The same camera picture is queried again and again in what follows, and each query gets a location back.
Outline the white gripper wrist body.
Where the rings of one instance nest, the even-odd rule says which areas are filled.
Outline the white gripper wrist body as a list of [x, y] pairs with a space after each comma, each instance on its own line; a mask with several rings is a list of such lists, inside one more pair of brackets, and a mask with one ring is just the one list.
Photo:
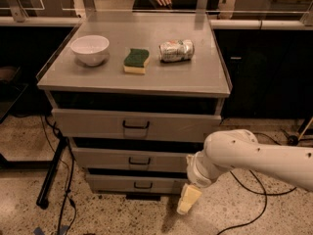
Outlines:
[[217, 181], [217, 179], [228, 172], [227, 167], [214, 164], [205, 151], [196, 152], [188, 155], [187, 177], [191, 184], [199, 188], [207, 188]]

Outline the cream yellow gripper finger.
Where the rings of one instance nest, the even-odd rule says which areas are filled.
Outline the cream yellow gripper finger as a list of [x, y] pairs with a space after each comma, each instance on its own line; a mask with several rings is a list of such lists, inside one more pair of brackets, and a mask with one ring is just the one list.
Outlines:
[[185, 184], [178, 202], [177, 212], [179, 214], [187, 214], [201, 194], [202, 191], [197, 186]]

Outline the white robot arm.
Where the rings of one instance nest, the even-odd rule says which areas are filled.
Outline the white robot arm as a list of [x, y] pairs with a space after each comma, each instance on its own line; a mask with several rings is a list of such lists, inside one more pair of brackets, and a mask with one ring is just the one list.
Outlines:
[[313, 191], [313, 149], [261, 144], [245, 129], [216, 131], [208, 135], [201, 151], [188, 155], [187, 177], [177, 212], [186, 214], [203, 188], [233, 168], [252, 169]]

